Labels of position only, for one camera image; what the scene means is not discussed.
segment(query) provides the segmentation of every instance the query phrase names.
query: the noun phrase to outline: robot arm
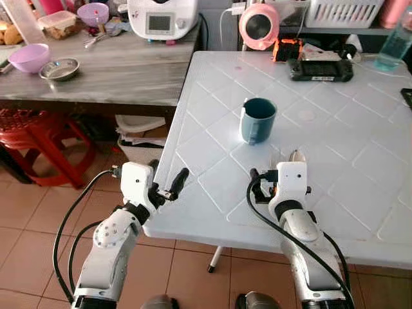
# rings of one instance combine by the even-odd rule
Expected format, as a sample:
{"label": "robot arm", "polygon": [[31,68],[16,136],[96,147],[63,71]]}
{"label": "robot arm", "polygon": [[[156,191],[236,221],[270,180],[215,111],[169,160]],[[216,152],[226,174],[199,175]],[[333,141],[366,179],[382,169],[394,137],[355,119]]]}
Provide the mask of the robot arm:
{"label": "robot arm", "polygon": [[177,199],[189,170],[183,169],[168,191],[153,183],[153,170],[132,162],[122,166],[120,188],[125,205],[105,219],[93,233],[93,247],[85,260],[72,309],[115,309],[127,273],[127,261],[143,224],[166,200]]}
{"label": "robot arm", "polygon": [[[310,193],[306,175],[306,162],[277,164],[276,186],[272,191],[274,196],[268,203],[269,213],[283,230],[316,253],[342,279],[337,260],[329,250],[315,216],[304,209],[305,196]],[[267,203],[268,198],[262,196],[257,186],[252,189],[255,197],[259,196],[256,203]],[[281,248],[290,260],[303,308],[348,308],[340,284],[318,261],[286,237]]]}

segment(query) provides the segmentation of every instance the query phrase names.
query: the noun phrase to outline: appliance display screen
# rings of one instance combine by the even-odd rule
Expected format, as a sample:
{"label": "appliance display screen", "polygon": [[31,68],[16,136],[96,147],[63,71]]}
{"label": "appliance display screen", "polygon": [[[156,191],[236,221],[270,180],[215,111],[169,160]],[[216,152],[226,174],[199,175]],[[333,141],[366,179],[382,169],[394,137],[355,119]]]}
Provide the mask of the appliance display screen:
{"label": "appliance display screen", "polygon": [[170,16],[149,16],[149,30],[170,30]]}

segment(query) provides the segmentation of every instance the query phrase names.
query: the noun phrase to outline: shelf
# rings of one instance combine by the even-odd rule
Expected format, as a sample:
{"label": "shelf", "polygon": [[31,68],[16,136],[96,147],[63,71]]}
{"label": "shelf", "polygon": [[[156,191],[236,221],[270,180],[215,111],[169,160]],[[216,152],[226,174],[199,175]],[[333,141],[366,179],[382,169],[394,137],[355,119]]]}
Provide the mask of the shelf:
{"label": "shelf", "polygon": [[[303,27],[301,33],[321,33],[321,34],[361,34],[361,35],[389,35],[393,29],[386,29],[379,26],[371,28],[307,28]],[[299,26],[281,26],[281,33],[297,33]]]}

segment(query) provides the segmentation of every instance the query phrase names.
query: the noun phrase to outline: purple bowl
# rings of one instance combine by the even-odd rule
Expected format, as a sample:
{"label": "purple bowl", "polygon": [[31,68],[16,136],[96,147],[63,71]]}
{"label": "purple bowl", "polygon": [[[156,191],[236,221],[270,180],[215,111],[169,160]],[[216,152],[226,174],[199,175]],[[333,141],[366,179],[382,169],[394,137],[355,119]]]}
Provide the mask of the purple bowl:
{"label": "purple bowl", "polygon": [[50,49],[47,44],[29,44],[11,54],[8,62],[25,73],[38,73],[50,61]]}
{"label": "purple bowl", "polygon": [[77,10],[77,15],[83,23],[90,27],[97,27],[98,24],[106,24],[109,20],[109,7],[104,3],[89,3]]}

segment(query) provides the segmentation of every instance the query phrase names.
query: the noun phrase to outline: marble countertop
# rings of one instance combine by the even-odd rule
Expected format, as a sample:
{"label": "marble countertop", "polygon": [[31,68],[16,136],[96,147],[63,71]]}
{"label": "marble countertop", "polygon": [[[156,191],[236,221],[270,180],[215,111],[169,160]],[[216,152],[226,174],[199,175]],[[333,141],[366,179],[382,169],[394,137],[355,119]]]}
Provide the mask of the marble countertop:
{"label": "marble countertop", "polygon": [[63,41],[50,39],[52,60],[76,58],[79,74],[49,83],[14,69],[0,75],[0,100],[176,106],[198,33],[196,26],[174,46],[123,33],[90,50],[83,46],[89,39],[83,32]]}

